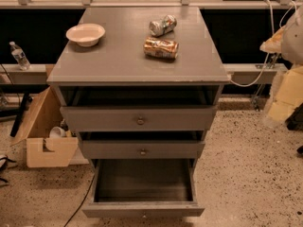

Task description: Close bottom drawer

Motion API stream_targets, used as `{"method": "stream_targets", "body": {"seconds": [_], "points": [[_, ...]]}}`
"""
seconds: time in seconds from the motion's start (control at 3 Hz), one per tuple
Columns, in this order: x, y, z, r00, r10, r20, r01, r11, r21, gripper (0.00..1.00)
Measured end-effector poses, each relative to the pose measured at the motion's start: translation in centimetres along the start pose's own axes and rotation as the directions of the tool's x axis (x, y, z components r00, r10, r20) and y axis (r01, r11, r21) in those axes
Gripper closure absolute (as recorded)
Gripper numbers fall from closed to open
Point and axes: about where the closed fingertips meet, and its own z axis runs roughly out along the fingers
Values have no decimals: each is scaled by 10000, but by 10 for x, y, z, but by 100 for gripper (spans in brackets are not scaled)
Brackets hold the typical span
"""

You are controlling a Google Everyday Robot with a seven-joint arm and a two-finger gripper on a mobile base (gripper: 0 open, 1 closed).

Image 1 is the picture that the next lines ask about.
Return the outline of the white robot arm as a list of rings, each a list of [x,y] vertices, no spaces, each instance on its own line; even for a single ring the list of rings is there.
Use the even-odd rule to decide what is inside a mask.
[[[274,126],[284,123],[303,104],[303,6],[259,49],[280,54],[291,65],[275,75],[264,108],[265,122]]]

